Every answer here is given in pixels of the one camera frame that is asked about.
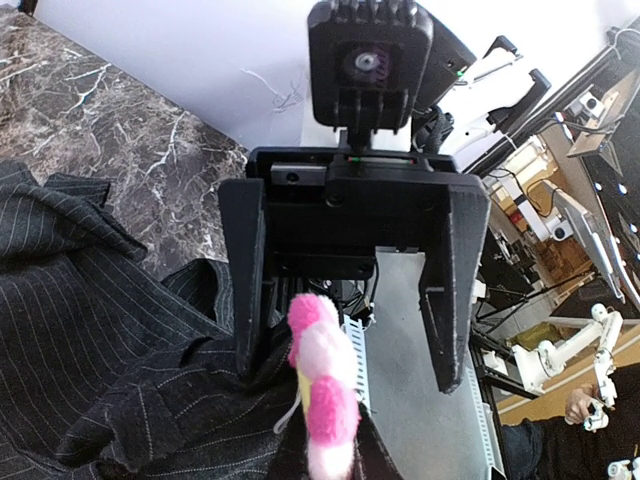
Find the black pinstriped garment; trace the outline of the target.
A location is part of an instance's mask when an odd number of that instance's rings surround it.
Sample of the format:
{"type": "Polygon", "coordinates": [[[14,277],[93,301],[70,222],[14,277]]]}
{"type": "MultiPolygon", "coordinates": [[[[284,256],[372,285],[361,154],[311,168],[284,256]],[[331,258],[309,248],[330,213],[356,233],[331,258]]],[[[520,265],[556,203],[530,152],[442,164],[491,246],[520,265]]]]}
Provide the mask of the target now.
{"type": "MultiPolygon", "coordinates": [[[[313,479],[283,314],[242,378],[227,267],[154,279],[109,189],[1,164],[2,477],[313,479]]],[[[397,478],[358,407],[347,479],[397,478]]]]}

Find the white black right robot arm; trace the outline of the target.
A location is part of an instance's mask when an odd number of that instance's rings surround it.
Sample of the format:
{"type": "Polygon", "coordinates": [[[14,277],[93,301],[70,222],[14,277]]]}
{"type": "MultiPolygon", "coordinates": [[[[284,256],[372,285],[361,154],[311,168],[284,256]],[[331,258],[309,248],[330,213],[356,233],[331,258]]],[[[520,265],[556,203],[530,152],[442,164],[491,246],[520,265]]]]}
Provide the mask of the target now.
{"type": "Polygon", "coordinates": [[[219,191],[235,293],[236,364],[251,376],[273,310],[304,282],[367,280],[376,253],[421,252],[417,284],[439,389],[460,383],[490,201],[454,155],[548,90],[497,38],[482,59],[428,14],[308,21],[315,120],[329,147],[261,147],[219,191]]]}

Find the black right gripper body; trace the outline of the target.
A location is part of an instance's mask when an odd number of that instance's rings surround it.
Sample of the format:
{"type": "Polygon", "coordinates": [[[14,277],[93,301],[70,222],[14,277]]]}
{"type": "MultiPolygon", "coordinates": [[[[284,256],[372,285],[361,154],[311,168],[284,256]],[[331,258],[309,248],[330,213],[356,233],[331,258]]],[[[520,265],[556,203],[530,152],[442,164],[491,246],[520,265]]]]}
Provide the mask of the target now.
{"type": "Polygon", "coordinates": [[[489,200],[452,157],[261,147],[219,190],[231,273],[368,279],[378,249],[422,252],[427,275],[473,279],[489,200]]]}

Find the pink white beaded brooch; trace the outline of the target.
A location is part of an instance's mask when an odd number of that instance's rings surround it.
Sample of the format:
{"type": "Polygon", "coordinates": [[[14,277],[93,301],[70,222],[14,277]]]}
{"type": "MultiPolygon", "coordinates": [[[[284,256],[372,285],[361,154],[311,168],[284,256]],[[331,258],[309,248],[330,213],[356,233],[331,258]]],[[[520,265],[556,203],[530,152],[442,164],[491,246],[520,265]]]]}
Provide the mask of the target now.
{"type": "Polygon", "coordinates": [[[313,479],[347,479],[360,420],[356,352],[326,296],[298,294],[287,314],[288,361],[296,370],[313,479]]]}

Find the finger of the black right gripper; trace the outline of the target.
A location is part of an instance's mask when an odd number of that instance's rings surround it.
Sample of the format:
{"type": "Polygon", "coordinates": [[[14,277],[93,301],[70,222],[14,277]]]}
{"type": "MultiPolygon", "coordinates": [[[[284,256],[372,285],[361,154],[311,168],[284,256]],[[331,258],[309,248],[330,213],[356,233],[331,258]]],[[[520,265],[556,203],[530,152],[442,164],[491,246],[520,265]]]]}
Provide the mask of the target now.
{"type": "Polygon", "coordinates": [[[451,184],[426,226],[419,307],[431,362],[442,393],[462,382],[474,282],[488,228],[490,199],[482,182],[451,184]]]}
{"type": "Polygon", "coordinates": [[[219,206],[234,299],[234,338],[239,375],[254,376],[265,322],[262,282],[265,247],[264,182],[232,179],[221,184],[219,206]]]}

